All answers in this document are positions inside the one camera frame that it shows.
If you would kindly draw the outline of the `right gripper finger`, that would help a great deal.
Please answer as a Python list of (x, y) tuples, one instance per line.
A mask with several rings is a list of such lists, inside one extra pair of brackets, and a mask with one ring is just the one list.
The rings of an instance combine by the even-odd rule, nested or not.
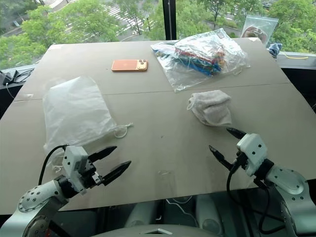
[(213, 146), (209, 145), (209, 149), (214, 155), (214, 157), (229, 171), (232, 169), (233, 165), (225, 160), (225, 157)]
[(233, 127), (227, 127), (226, 130), (238, 140), (241, 140), (246, 135), (246, 132)]

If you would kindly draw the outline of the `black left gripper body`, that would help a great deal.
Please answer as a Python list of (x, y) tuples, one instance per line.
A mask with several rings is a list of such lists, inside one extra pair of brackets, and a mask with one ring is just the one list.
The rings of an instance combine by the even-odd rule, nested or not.
[(96, 167), (89, 159), (79, 170), (80, 180), (86, 189), (91, 189), (102, 184), (102, 176), (97, 173)]

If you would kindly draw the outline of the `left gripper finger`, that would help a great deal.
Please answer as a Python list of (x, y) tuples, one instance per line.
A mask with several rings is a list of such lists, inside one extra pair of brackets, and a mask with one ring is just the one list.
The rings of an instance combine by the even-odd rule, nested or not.
[(117, 146), (108, 146), (100, 151), (97, 151), (97, 152), (88, 156), (88, 162), (94, 163), (97, 160), (101, 160), (101, 159), (107, 157), (108, 155), (110, 155), (116, 148), (117, 148)]
[(115, 167), (110, 173), (102, 177), (102, 184), (107, 186), (117, 178), (119, 178), (130, 166), (131, 161), (126, 161)]

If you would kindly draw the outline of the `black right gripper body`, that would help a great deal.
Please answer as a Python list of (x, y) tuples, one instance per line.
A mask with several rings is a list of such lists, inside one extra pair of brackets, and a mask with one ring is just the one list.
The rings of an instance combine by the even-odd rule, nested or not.
[(246, 169), (248, 157), (242, 151), (237, 152), (237, 158), (233, 162), (232, 171), (237, 171), (239, 167)]

